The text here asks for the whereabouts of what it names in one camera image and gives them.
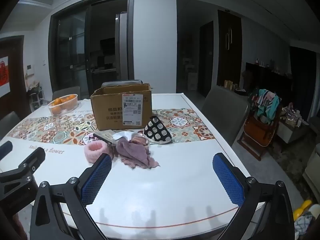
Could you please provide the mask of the mauve fluffy towel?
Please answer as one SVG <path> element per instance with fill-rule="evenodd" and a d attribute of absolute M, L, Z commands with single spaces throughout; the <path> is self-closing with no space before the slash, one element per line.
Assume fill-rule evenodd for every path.
<path fill-rule="evenodd" d="M 143 146 L 133 144 L 124 137 L 117 141 L 116 153 L 121 161 L 132 169 L 137 166 L 144 169 L 151 169 L 159 166 L 159 163 L 151 157 L 148 145 Z"/>

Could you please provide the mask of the grey chair right side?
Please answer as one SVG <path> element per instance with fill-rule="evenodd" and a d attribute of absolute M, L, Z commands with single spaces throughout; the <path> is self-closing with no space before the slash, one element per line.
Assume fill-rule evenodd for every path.
<path fill-rule="evenodd" d="M 249 114 L 248 101 L 227 88 L 214 86 L 209 91 L 202 114 L 232 146 Z"/>

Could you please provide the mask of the grey fabric pouch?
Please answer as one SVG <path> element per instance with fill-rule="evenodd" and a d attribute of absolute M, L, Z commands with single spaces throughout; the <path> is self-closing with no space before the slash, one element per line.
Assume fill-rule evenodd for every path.
<path fill-rule="evenodd" d="M 114 139 L 113 135 L 111 135 L 110 133 L 94 132 L 93 136 L 95 138 L 98 138 L 99 140 L 104 141 L 108 145 L 116 145 L 117 144 L 116 139 Z"/>

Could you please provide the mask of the black white patterned mitt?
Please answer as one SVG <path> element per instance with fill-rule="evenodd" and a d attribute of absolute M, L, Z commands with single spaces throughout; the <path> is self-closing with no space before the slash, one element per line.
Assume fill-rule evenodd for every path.
<path fill-rule="evenodd" d="M 151 116 L 143 131 L 144 137 L 153 144 L 172 143 L 172 136 L 157 116 Z"/>

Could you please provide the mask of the black sliding glass door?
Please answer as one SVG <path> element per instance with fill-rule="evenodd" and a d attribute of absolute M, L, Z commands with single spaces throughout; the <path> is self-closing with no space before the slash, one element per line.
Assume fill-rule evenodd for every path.
<path fill-rule="evenodd" d="M 80 88 L 87 99 L 105 82 L 133 80 L 134 0 L 83 0 L 50 18 L 52 91 Z"/>

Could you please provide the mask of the white basket of oranges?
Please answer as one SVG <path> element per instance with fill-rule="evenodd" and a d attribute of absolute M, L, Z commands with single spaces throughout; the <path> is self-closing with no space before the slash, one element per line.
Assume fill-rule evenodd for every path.
<path fill-rule="evenodd" d="M 77 106 L 78 106 L 77 94 L 69 94 L 69 95 L 59 97 L 57 99 L 54 99 L 52 102 L 48 104 L 49 111 L 53 116 L 71 112 Z"/>

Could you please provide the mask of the wooden high chair with clothes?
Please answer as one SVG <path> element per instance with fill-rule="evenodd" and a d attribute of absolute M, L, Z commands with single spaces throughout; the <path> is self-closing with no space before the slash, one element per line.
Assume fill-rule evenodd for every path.
<path fill-rule="evenodd" d="M 248 98 L 251 110 L 238 143 L 260 161 L 278 128 L 281 98 L 267 89 L 257 89 Z"/>

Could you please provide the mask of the pink striped cloth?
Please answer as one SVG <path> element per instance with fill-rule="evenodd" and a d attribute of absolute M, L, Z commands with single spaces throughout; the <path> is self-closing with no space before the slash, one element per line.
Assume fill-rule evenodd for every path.
<path fill-rule="evenodd" d="M 130 142 L 137 145 L 143 145 L 143 146 L 148 145 L 148 140 L 145 137 L 143 137 L 141 134 L 134 134 Z"/>

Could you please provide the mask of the brown cardboard box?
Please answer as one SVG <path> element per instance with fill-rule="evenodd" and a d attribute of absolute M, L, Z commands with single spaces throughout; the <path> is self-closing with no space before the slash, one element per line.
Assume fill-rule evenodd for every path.
<path fill-rule="evenodd" d="M 143 128 L 152 116 L 151 90 L 105 91 L 99 88 L 91 95 L 91 105 L 100 131 Z"/>

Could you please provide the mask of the fluffy pink headband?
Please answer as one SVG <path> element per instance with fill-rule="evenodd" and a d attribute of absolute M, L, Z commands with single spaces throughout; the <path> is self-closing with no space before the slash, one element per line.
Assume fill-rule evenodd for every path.
<path fill-rule="evenodd" d="M 102 140 L 89 142 L 84 147 L 84 153 L 89 163 L 95 163 L 102 154 L 108 154 L 113 159 L 112 147 Z"/>

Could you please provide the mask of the grey chair far left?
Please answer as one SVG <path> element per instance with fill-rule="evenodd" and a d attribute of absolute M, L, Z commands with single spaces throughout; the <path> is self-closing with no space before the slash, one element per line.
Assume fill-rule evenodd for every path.
<path fill-rule="evenodd" d="M 55 100 L 57 98 L 70 95 L 70 94 L 76 94 L 80 95 L 80 87 L 79 86 L 74 86 L 74 87 L 69 87 L 69 88 L 64 88 L 61 90 L 57 90 L 53 93 L 52 95 L 52 100 Z"/>

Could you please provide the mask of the grey chair behind box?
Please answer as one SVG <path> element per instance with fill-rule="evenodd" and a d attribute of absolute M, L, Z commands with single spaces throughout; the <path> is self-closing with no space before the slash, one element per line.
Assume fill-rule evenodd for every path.
<path fill-rule="evenodd" d="M 102 90 L 115 91 L 144 91 L 152 90 L 150 84 L 143 83 L 142 80 L 126 80 L 126 81 L 109 81 L 101 85 Z"/>

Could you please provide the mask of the white cleaning cloth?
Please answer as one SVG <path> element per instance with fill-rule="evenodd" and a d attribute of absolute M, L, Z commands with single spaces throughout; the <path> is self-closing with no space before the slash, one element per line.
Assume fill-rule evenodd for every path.
<path fill-rule="evenodd" d="M 126 140 L 131 140 L 133 134 L 134 132 L 132 131 L 121 131 L 121 132 L 114 133 L 112 135 L 112 138 L 114 140 L 119 140 L 120 138 L 124 137 Z"/>

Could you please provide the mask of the grey chair left edge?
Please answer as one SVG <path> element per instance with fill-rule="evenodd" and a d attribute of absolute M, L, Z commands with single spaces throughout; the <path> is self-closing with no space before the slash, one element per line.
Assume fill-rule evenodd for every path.
<path fill-rule="evenodd" d="M 0 120 L 0 140 L 2 140 L 18 123 L 20 119 L 15 112 L 10 112 Z"/>

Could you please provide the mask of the red fu door poster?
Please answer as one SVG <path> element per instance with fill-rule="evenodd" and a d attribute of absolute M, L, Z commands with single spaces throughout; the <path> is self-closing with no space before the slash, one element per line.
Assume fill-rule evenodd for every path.
<path fill-rule="evenodd" d="M 8 56 L 0 59 L 0 97 L 3 97 L 10 92 L 8 61 Z"/>

